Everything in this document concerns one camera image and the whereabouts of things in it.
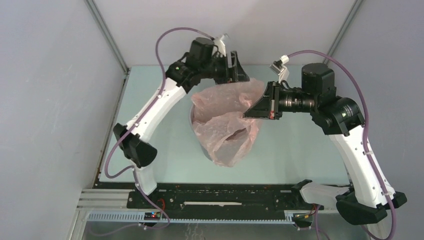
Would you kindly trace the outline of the pink plastic trash bag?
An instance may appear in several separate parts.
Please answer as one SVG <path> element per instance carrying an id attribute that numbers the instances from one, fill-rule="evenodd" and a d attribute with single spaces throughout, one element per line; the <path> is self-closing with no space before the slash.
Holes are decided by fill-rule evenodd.
<path id="1" fill-rule="evenodd" d="M 243 113 L 263 95 L 263 81 L 215 85 L 191 96 L 192 129 L 207 157 L 221 167 L 234 167 L 251 151 L 263 121 Z"/>

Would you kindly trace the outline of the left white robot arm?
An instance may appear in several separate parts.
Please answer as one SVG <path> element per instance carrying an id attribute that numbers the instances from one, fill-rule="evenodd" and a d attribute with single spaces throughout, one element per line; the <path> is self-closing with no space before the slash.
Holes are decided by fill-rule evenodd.
<path id="1" fill-rule="evenodd" d="M 158 202 L 152 167 L 158 151 L 149 140 L 163 118 L 203 79 L 212 79 L 217 85 L 250 80 L 229 42 L 227 34 L 214 39 L 197 37 L 189 51 L 169 65 L 148 103 L 126 124 L 114 126 L 117 146 L 130 161 L 136 187 L 141 192 L 138 201 L 145 208 L 153 208 Z"/>

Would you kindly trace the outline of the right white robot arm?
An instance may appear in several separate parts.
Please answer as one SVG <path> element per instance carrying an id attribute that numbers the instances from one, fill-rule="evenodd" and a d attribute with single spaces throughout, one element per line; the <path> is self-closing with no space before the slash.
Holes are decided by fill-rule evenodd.
<path id="1" fill-rule="evenodd" d="M 337 95 L 335 73 L 323 63 L 309 63 L 301 69 L 301 86 L 289 87 L 289 71 L 281 61 L 270 66 L 278 81 L 267 83 L 262 97 L 243 115 L 245 118 L 278 120 L 284 112 L 309 113 L 312 121 L 337 147 L 350 187 L 335 187 L 309 179 L 293 186 L 291 204 L 304 209 L 309 204 L 335 208 L 349 224 L 376 224 L 391 207 L 407 202 L 406 195 L 395 191 L 383 177 L 376 160 L 369 160 L 371 146 L 363 140 L 365 118 L 351 98 Z"/>

